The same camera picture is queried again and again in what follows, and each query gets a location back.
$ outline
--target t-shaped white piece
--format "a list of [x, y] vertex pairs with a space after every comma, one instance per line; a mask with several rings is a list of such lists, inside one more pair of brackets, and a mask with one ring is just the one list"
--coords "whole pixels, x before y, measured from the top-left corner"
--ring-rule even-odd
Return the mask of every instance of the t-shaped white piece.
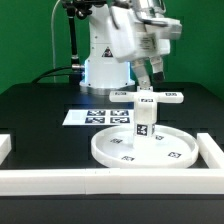
[[135, 149], [154, 144], [155, 123], [157, 121], [157, 103], [182, 103], [184, 96], [180, 92], [139, 92], [111, 91], [112, 102], [134, 102], [134, 142]]

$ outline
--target paper sheet with markers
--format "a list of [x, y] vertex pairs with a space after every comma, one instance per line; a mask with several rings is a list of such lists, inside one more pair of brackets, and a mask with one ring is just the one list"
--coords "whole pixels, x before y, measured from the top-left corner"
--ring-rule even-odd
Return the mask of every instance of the paper sheet with markers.
[[133, 110], [69, 110], [63, 125], [127, 125], [133, 123]]

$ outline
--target white robot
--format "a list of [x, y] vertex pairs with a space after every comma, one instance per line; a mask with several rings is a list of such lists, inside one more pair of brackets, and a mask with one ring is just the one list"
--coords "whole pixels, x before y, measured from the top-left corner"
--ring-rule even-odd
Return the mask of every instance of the white robot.
[[[162, 0], [115, 1], [110, 8], [105, 4], [92, 6], [91, 10], [91, 54], [85, 63], [81, 89], [110, 92], [112, 102], [134, 102], [134, 126], [97, 133], [92, 139], [93, 157], [107, 167], [191, 166], [198, 156], [195, 139], [180, 130], [155, 125], [157, 103], [181, 103], [183, 95], [153, 92], [145, 68], [145, 60], [150, 60], [154, 81], [163, 81], [162, 56], [170, 53], [169, 40], [180, 37], [180, 21], [164, 18]], [[134, 85], [129, 63], [138, 80], [137, 92], [125, 91]]]

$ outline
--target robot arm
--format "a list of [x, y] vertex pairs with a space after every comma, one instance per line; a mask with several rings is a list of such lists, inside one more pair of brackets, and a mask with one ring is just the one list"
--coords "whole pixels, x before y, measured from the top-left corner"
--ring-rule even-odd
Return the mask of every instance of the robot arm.
[[163, 81], [162, 56], [170, 53], [170, 41], [178, 39], [182, 26], [178, 20], [164, 18], [162, 0], [116, 1], [107, 20], [112, 51], [119, 62], [130, 61], [142, 89], [151, 86], [145, 69], [150, 60], [154, 81]]

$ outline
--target cable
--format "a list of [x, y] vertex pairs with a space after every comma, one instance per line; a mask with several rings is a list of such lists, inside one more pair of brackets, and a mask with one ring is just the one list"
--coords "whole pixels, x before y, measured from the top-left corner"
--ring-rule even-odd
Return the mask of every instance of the cable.
[[61, 71], [61, 70], [67, 70], [67, 69], [72, 69], [72, 67], [71, 66], [64, 66], [64, 67], [58, 67], [58, 68], [54, 68], [54, 69], [51, 69], [49, 71], [46, 71], [43, 74], [41, 74], [40, 76], [38, 76], [37, 78], [35, 78], [32, 81], [32, 83], [38, 83], [39, 80], [41, 80], [42, 78], [45, 78], [45, 77], [63, 76], [63, 75], [66, 75], [66, 74], [52, 74], [52, 73], [58, 72], [58, 71]]
[[52, 56], [53, 56], [53, 69], [56, 69], [56, 50], [55, 50], [55, 31], [54, 31], [54, 21], [57, 7], [61, 0], [58, 0], [53, 8], [51, 15], [51, 41], [52, 41]]

